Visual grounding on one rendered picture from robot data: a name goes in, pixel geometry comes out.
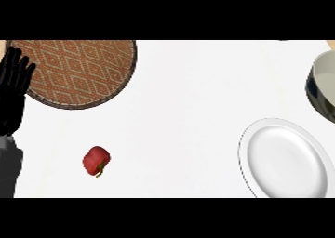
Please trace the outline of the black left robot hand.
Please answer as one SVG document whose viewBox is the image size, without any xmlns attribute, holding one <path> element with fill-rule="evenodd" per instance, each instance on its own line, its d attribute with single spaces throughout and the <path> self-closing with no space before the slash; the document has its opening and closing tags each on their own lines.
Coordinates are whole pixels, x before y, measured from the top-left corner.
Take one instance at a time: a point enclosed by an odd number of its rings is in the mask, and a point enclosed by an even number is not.
<svg viewBox="0 0 335 238">
<path fill-rule="evenodd" d="M 0 136 L 11 136 L 21 126 L 35 70 L 30 57 L 11 47 L 0 62 Z"/>
</svg>

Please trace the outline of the white plate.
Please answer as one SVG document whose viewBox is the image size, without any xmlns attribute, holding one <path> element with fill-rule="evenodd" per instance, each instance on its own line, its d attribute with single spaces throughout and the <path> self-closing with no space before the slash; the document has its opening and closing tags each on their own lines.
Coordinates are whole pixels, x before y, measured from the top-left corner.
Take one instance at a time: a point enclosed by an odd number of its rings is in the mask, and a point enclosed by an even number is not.
<svg viewBox="0 0 335 238">
<path fill-rule="evenodd" d="M 335 169 L 326 148 L 290 121 L 266 118 L 249 126 L 238 158 L 258 198 L 335 197 Z"/>
</svg>

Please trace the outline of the dark bowl with pale inside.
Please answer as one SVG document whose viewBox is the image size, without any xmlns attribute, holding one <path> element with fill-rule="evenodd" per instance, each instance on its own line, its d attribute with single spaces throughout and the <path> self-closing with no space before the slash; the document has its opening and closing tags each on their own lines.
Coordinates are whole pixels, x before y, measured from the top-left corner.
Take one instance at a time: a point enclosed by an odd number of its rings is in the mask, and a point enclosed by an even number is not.
<svg viewBox="0 0 335 238">
<path fill-rule="evenodd" d="M 306 96 L 317 112 L 335 124 L 335 50 L 323 53 L 314 61 Z"/>
</svg>

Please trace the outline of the brown woven round placemat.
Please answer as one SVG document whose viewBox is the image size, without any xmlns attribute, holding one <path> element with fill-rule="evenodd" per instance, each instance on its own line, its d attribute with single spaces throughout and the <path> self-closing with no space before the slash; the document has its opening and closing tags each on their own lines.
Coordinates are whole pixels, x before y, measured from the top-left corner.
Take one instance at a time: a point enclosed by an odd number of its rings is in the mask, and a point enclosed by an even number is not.
<svg viewBox="0 0 335 238">
<path fill-rule="evenodd" d="M 107 103 L 126 88 L 138 62 L 135 40 L 9 40 L 36 71 L 29 95 L 64 110 Z"/>
</svg>

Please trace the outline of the red bell pepper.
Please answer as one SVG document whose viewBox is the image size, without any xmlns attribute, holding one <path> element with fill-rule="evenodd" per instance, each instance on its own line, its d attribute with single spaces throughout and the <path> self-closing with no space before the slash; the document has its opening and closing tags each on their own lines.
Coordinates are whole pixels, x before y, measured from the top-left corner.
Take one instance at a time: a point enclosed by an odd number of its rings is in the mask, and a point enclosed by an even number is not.
<svg viewBox="0 0 335 238">
<path fill-rule="evenodd" d="M 100 178 L 104 174 L 105 167 L 111 160 L 108 151 L 101 147 L 95 146 L 85 157 L 83 164 L 88 172 Z"/>
</svg>

